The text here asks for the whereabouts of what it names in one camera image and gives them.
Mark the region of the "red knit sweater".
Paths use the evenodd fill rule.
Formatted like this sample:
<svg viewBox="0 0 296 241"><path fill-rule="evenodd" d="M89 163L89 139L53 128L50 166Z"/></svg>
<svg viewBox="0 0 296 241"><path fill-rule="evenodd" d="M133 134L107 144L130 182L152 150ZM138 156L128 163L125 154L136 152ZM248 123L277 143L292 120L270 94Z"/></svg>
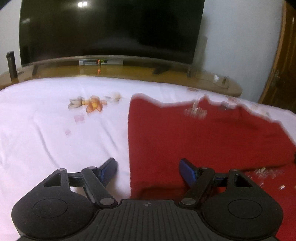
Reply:
<svg viewBox="0 0 296 241"><path fill-rule="evenodd" d="M280 240L295 240L295 144L278 121L203 97L164 104L134 95L128 114L131 197L180 199L179 161L238 169L283 208Z"/></svg>

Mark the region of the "floral white bed sheet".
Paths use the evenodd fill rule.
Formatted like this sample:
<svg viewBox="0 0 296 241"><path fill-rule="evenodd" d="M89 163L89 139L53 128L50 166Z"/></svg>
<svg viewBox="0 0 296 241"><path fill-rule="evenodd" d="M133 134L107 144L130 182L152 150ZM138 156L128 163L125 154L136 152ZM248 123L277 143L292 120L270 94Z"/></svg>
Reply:
<svg viewBox="0 0 296 241"><path fill-rule="evenodd" d="M46 78L1 91L1 240L17 240L11 210L56 169L79 172L118 162L108 185L117 200L131 197L128 114L134 95L164 104L203 97L227 107L244 106L278 121L295 144L295 114L180 85L99 77Z"/></svg>

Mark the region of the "small white object on stand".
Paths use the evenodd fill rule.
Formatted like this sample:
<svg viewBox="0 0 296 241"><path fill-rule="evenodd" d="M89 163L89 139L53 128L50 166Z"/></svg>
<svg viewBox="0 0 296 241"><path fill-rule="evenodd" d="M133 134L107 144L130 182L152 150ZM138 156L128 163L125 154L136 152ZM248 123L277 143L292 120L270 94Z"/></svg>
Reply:
<svg viewBox="0 0 296 241"><path fill-rule="evenodd" d="M218 82L219 79L220 79L220 77L218 75L214 75L213 82L216 83L216 82Z"/></svg>

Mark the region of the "wooden tv stand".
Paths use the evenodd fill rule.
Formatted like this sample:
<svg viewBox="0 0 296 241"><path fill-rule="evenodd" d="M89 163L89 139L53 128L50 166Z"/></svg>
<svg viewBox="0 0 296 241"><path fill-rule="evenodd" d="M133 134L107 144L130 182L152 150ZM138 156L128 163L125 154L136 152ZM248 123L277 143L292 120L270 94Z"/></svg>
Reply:
<svg viewBox="0 0 296 241"><path fill-rule="evenodd" d="M182 68L171 68L163 73L155 74L156 68L144 66L128 65L69 65L69 64L42 64L27 66L18 69L18 77L11 79L9 72L1 74L1 89L13 84L32 79L51 77L107 77L140 80L157 83L170 83L191 87L193 89L203 89L212 92L240 97L242 88L229 77L220 76L214 80L214 74L202 71L192 77Z"/></svg>

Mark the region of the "clear glass vase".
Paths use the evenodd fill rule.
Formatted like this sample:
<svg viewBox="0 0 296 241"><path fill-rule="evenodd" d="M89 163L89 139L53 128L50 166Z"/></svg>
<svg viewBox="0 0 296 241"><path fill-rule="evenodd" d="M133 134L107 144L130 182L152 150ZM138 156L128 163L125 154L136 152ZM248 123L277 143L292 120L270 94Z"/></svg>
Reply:
<svg viewBox="0 0 296 241"><path fill-rule="evenodd" d="M208 38L206 36L198 37L193 62L187 73L187 76L189 78L195 77L197 73L200 73L202 71L207 40Z"/></svg>

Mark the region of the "brown wooden door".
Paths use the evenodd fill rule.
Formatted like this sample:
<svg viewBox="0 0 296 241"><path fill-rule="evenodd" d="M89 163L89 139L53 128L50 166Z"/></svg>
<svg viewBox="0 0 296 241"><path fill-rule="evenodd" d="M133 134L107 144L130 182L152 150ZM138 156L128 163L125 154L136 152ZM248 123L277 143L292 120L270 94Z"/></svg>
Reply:
<svg viewBox="0 0 296 241"><path fill-rule="evenodd" d="M280 87L271 85L276 70ZM295 1L284 1L280 40L273 67L259 103L295 112Z"/></svg>

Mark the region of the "silver set-top box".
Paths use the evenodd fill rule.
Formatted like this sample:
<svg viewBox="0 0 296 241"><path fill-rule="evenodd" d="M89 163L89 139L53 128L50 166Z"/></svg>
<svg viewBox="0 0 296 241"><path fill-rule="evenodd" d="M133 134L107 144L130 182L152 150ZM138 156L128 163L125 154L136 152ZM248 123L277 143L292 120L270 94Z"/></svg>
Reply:
<svg viewBox="0 0 296 241"><path fill-rule="evenodd" d="M123 60L106 60L106 59L81 59L79 60L79 66L87 65L123 65Z"/></svg>

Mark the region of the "curved black television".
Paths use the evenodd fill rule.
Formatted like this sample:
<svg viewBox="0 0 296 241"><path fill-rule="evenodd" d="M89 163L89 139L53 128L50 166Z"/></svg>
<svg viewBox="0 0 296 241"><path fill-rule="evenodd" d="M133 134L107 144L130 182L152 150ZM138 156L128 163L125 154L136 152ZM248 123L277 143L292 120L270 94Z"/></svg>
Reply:
<svg viewBox="0 0 296 241"><path fill-rule="evenodd" d="M22 1L21 63L133 56L191 64L204 1Z"/></svg>

